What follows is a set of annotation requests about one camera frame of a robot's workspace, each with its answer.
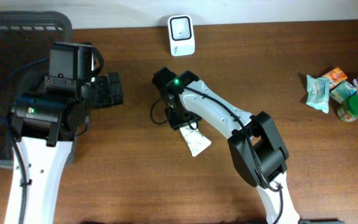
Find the white shampoo tube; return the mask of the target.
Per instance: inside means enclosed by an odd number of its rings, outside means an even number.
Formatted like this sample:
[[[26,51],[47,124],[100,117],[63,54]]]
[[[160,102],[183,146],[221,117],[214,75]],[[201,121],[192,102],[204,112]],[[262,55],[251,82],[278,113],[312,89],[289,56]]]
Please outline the white shampoo tube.
[[[194,130],[189,126],[185,126],[180,128],[180,132],[193,157],[198,156],[211,145],[211,141],[201,134],[198,129]]]

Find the mint green wipes pack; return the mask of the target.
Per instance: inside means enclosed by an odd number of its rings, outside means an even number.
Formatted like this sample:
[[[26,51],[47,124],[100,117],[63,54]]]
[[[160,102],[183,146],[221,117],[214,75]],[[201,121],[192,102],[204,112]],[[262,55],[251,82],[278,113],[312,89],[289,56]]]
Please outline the mint green wipes pack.
[[[308,97],[306,105],[320,110],[323,113],[329,113],[329,79],[313,78],[306,76],[306,90]]]

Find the small orange white packet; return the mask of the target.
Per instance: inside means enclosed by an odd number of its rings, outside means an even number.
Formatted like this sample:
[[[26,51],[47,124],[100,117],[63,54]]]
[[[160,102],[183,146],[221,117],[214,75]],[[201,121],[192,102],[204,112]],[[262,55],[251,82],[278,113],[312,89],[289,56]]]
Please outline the small orange white packet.
[[[333,89],[341,82],[347,80],[347,75],[339,67],[336,67],[324,74],[322,78],[327,78],[329,80],[329,88]]]

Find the small teal tissue pack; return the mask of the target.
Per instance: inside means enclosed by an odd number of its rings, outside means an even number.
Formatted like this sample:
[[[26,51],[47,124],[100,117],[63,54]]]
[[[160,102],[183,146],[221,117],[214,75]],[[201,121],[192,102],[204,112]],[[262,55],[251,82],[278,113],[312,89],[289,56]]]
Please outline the small teal tissue pack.
[[[345,102],[348,98],[357,92],[357,88],[347,81],[338,84],[331,92],[330,97],[338,103]]]

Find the green lid jar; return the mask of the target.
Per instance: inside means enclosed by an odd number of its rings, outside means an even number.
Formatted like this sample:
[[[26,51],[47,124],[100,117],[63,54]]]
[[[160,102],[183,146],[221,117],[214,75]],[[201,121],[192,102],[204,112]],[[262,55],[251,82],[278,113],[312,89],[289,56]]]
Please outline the green lid jar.
[[[353,95],[337,109],[338,117],[344,122],[353,122],[358,119],[358,95]]]

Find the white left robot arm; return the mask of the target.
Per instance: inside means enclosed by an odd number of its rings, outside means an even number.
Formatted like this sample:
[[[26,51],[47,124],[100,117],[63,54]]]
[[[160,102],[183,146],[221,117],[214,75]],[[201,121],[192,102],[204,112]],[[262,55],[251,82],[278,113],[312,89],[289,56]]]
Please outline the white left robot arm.
[[[92,110],[124,102],[119,73],[100,74],[104,59],[91,43],[56,42],[48,61],[43,90],[21,94],[6,116],[14,170],[5,223],[53,222],[78,128]]]

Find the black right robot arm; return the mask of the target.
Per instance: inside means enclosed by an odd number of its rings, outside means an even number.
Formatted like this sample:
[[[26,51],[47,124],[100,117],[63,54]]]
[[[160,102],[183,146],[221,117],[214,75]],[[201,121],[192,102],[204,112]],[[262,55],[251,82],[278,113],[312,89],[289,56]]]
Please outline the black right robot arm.
[[[194,73],[176,75],[164,67],[154,73],[153,85],[160,92],[171,128],[198,129],[205,120],[226,139],[234,168],[257,189],[267,223],[300,223],[287,186],[288,150],[272,117],[253,115],[215,94]]]

